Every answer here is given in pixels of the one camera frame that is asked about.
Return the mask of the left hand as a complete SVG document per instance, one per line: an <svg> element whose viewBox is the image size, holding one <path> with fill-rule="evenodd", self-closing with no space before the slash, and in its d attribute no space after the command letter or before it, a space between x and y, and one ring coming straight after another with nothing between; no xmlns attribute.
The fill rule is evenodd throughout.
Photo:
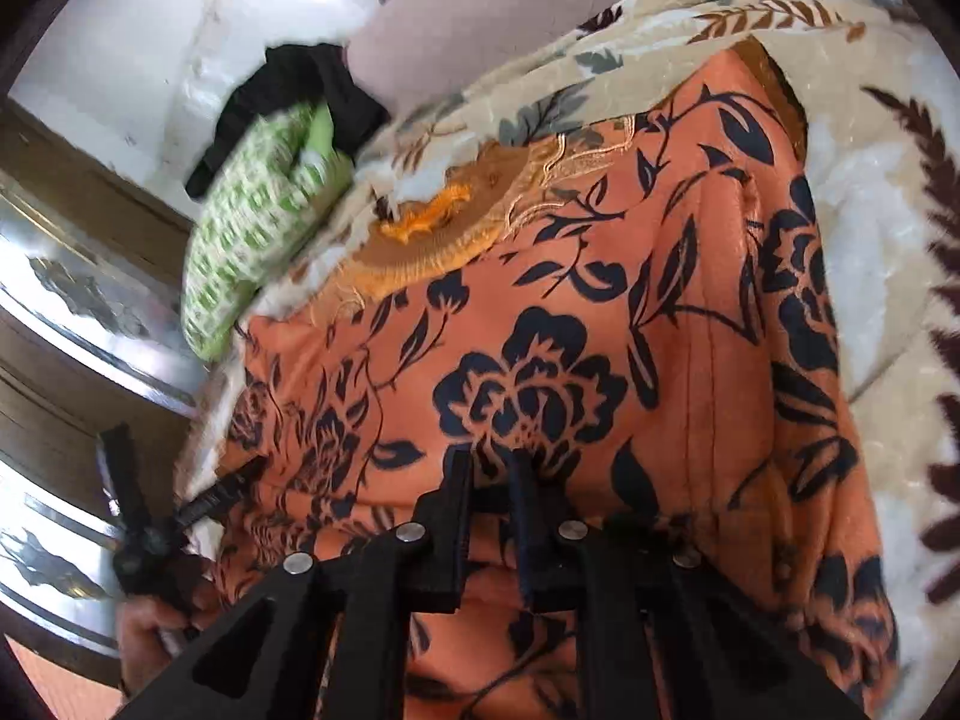
<svg viewBox="0 0 960 720"><path fill-rule="evenodd" d="M202 575L187 605L187 613L176 610L155 595L128 596L117 608L117 647L127 697L140 692L174 660L161 640L163 632L185 628L203 631L220 616L220 595L208 578L212 561L202 557L200 568Z"/></svg>

